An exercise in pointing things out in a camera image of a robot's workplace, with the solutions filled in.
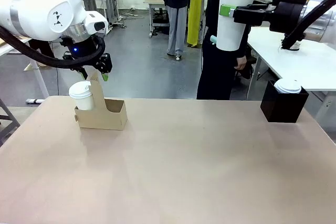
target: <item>metal table leg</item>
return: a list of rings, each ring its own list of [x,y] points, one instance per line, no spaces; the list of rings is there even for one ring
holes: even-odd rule
[[[152,5],[149,4],[149,26],[150,26],[150,32],[149,32],[149,37],[153,37],[153,10],[152,10]]]
[[[315,120],[317,122],[321,122],[325,114],[327,113],[331,104],[336,100],[336,92],[328,92],[327,95],[324,97],[322,106],[320,107],[319,111],[315,116]]]
[[[19,122],[16,120],[16,118],[13,116],[13,114],[9,111],[7,106],[4,104],[4,102],[0,99],[0,107],[5,111],[7,115],[0,115],[0,119],[2,120],[9,120],[12,121],[10,125],[5,127],[2,131],[0,131],[0,146],[1,146],[1,139],[6,136],[9,132],[11,132],[15,127],[20,127]]]
[[[34,74],[35,74],[36,80],[38,82],[38,85],[39,85],[39,87],[40,87],[40,89],[42,91],[43,98],[46,99],[46,98],[49,97],[49,92],[48,92],[46,84],[45,84],[45,82],[43,80],[40,68],[38,67],[37,62],[34,61],[34,60],[31,60],[30,64],[32,66],[32,70],[34,71]],[[38,100],[38,104],[40,104],[40,103],[42,103],[44,101],[44,99],[27,99],[26,103],[32,103],[32,104],[34,104]]]
[[[250,86],[249,86],[248,91],[247,91],[246,100],[251,100],[251,94],[252,94],[253,89],[256,85],[256,81],[257,81],[257,78],[258,78],[258,72],[259,72],[261,62],[262,62],[262,58],[258,55],[258,59],[257,59],[257,62],[256,62],[256,68],[254,69],[253,74],[252,74]]]

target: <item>cardboard cup holder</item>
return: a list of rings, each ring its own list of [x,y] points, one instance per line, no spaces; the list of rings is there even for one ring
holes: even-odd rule
[[[267,121],[296,123],[309,94],[304,88],[298,94],[279,93],[274,84],[274,81],[268,81],[260,105]]]
[[[123,130],[127,121],[125,101],[105,99],[95,71],[90,78],[89,90],[94,99],[93,110],[79,110],[75,107],[75,120],[81,128]]]

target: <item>person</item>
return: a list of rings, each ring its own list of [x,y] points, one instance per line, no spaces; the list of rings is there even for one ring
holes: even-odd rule
[[[246,26],[238,50],[219,50],[210,41],[212,35],[217,35],[218,13],[219,0],[208,0],[205,13],[208,30],[202,45],[203,70],[197,89],[197,99],[200,100],[229,100],[236,70],[243,70],[246,64],[245,50],[250,27]]]
[[[164,0],[170,23],[167,54],[176,56],[176,60],[181,59],[184,49],[188,2],[189,0]]]

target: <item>concrete floor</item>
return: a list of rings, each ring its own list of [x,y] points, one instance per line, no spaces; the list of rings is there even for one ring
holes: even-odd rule
[[[183,60],[166,59],[168,36],[158,33],[149,38],[148,11],[138,12],[143,19],[126,20],[126,29],[116,27],[105,38],[106,52],[112,57],[113,69],[109,81],[101,83],[107,97],[117,98],[170,98],[195,99],[201,74],[201,51],[185,48]],[[56,57],[61,57],[65,48],[53,44]],[[42,98],[42,93],[33,72],[23,72],[29,59],[23,55],[0,57],[0,98],[7,106],[27,106],[27,98]],[[68,95],[69,87],[81,76],[76,72],[59,69],[42,70],[50,95]],[[254,100],[261,100],[266,83],[273,76],[266,73],[256,85]],[[232,100],[245,100],[249,80],[238,82],[233,88]],[[321,102],[310,95],[306,109],[314,116]],[[332,106],[321,122],[327,133],[336,139],[336,106]]]

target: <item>beige table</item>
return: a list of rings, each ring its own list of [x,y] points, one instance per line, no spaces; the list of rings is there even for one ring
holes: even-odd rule
[[[334,224],[335,145],[259,103],[126,100],[119,132],[50,97],[0,148],[0,222]]]

